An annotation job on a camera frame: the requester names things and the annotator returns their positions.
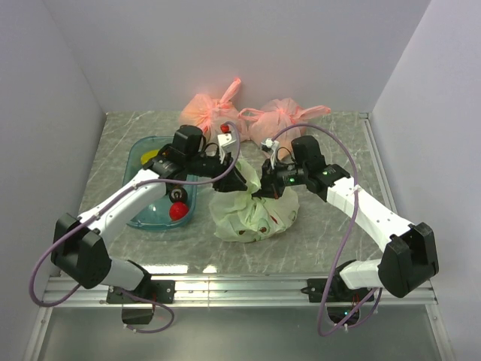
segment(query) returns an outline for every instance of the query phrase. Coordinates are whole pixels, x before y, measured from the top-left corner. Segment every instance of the white wall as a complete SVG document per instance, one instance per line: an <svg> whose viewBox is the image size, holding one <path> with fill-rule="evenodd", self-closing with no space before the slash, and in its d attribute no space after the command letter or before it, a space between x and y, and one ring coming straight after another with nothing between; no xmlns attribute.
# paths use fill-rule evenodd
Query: white wall
<svg viewBox="0 0 481 361"><path fill-rule="evenodd" d="M481 359L481 2L432 0L374 108L401 213L431 225L458 360Z"/></svg>
<svg viewBox="0 0 481 361"><path fill-rule="evenodd" d="M106 111L291 96L372 111L429 0L44 0Z"/></svg>
<svg viewBox="0 0 481 361"><path fill-rule="evenodd" d="M56 218L78 210L104 115L44 4L0 9L0 359L17 361L38 311L30 271Z"/></svg>

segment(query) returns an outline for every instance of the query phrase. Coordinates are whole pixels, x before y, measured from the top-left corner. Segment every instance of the red plastic bag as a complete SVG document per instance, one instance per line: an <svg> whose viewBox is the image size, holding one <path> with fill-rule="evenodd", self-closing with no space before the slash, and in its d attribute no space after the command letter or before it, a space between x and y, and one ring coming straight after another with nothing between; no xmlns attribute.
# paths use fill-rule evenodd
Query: red plastic bag
<svg viewBox="0 0 481 361"><path fill-rule="evenodd" d="M240 141L249 139L246 122L237 117L239 112L231 102L240 86L241 79L236 77L221 99L212 99L207 94L196 94L180 114L179 124L197 126L202 129L207 141L216 141L217 135L222 134L220 126L230 120L237 125Z"/></svg>
<svg viewBox="0 0 481 361"><path fill-rule="evenodd" d="M243 115L249 111L252 115ZM331 113L331 109L323 105L303 109L291 98L283 100L275 99L264 105L260 111L245 108L239 113L239 119L251 122L249 125L250 138L260 146L266 138L274 137L280 130L296 123L304 123L306 120ZM306 133L304 127L291 129L283 133L277 140L281 147L292 152L291 141ZM286 149L280 149L279 159L287 156Z"/></svg>

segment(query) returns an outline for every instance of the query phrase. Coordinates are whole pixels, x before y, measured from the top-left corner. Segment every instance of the green plastic bag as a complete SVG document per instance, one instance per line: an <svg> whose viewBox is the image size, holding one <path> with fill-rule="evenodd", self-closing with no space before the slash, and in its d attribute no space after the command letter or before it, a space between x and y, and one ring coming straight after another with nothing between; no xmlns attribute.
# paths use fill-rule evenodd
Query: green plastic bag
<svg viewBox="0 0 481 361"><path fill-rule="evenodd" d="M286 188L279 199L253 198L261 187L256 170L243 159L236 166L247 181L247 191L213 196L209 209L216 224L214 235L223 241L247 243L288 229L298 214L297 193Z"/></svg>

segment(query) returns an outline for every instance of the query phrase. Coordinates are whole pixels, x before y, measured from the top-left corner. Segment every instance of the blue container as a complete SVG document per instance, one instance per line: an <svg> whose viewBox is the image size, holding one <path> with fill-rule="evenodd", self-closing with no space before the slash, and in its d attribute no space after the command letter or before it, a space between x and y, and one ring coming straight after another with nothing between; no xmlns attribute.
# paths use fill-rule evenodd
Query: blue container
<svg viewBox="0 0 481 361"><path fill-rule="evenodd" d="M158 150L172 142L172 137L146 137L134 144L127 159L126 173L123 176L123 185L127 184L142 169L142 156L152 150ZM189 175L188 181L196 181L197 177ZM139 214L132 218L127 224L130 227L145 229L147 231L162 231L183 226L192 219L195 210L195 199L197 198L197 186L183 186L187 191L187 206L189 213L180 219L172 220L168 212L172 206L171 200L166 195L151 205L145 207Z"/></svg>

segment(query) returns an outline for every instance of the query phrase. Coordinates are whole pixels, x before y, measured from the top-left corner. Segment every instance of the gray marble tabletop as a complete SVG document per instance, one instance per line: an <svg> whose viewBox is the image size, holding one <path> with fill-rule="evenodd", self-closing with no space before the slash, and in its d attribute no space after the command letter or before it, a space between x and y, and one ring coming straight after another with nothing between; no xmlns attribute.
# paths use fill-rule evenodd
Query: gray marble tabletop
<svg viewBox="0 0 481 361"><path fill-rule="evenodd" d="M132 145L150 135L172 136L178 128L176 111L109 113L98 145L80 211L97 205L122 186ZM383 201L379 181L357 113L337 112L311 120L336 134L357 162L359 183ZM314 129L307 134L318 140L327 162L336 162L351 172L347 157L327 135ZM265 157L251 141L242 143L244 158L260 172ZM125 226L109 245L111 256L131 259L155 273L309 273L327 272L347 229L349 218L305 190L298 193L298 219L286 232L272 238L243 244L225 242L213 235L215 225L208 203L211 186L198 187L194 217L185 226L148 232ZM374 241L355 227L340 262L381 257Z"/></svg>

